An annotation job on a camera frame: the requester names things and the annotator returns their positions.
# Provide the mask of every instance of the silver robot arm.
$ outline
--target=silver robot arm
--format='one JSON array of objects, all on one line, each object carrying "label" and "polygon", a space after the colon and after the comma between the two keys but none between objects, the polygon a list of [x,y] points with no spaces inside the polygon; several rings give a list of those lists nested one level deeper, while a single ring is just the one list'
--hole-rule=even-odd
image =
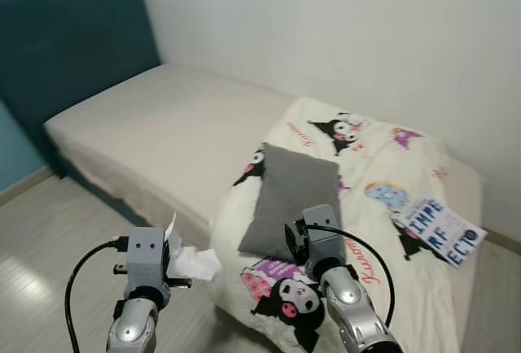
[{"label": "silver robot arm", "polygon": [[109,353],[152,353],[159,312],[170,300],[171,287],[191,287],[191,280],[168,278],[169,243],[158,228],[134,228],[129,236],[127,264],[116,265],[114,274],[126,274],[124,299],[114,310],[107,339]]},{"label": "silver robot arm", "polygon": [[320,281],[327,311],[339,326],[347,353],[402,353],[380,320],[354,269],[346,265],[344,240],[335,233],[307,230],[306,225],[340,229],[333,208],[321,205],[303,211],[295,227],[286,227],[286,240],[298,264]]}]

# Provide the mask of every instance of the headboard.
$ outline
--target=headboard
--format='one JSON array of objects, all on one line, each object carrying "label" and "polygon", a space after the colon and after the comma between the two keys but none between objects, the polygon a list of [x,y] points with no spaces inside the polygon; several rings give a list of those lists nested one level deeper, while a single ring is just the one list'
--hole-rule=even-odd
[{"label": "headboard", "polygon": [[143,0],[0,0],[0,97],[61,176],[43,124],[159,64]]}]

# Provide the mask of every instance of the cartoon print duvet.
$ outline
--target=cartoon print duvet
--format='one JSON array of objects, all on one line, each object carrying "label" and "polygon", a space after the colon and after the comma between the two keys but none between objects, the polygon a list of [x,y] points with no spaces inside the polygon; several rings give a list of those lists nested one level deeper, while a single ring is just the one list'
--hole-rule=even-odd
[{"label": "cartoon print duvet", "polygon": [[[396,339],[405,353],[458,352],[449,266],[395,219],[419,195],[444,202],[443,176],[433,175],[448,169],[443,146],[424,133],[309,98],[296,100],[262,142],[339,165],[343,228],[377,249],[394,280]],[[212,222],[211,247],[223,265],[210,285],[212,300],[284,352],[344,352],[325,299],[302,267],[237,251],[252,222],[263,159],[262,147],[252,152]],[[345,245],[348,262],[384,319],[389,293],[383,270],[356,242]]]}]

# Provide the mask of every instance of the blue wall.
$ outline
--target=blue wall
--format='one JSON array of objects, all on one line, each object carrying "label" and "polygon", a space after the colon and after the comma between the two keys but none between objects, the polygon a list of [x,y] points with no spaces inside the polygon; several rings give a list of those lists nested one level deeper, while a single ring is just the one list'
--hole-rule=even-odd
[{"label": "blue wall", "polygon": [[0,102],[0,192],[44,165],[24,132]]}]

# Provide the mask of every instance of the floor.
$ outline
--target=floor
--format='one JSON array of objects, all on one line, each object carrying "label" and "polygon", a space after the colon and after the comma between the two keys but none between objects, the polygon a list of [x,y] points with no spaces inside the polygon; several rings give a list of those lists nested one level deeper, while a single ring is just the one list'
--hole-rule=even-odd
[{"label": "floor", "polygon": [[[63,316],[68,274],[93,246],[130,225],[70,180],[49,178],[0,207],[0,351],[71,351]],[[96,255],[77,278],[72,316],[81,351],[105,351],[112,309],[125,278],[124,256]],[[463,353],[521,351],[521,257],[485,242]],[[276,353],[257,332],[216,310],[205,287],[175,290],[160,314],[156,352]]]}]

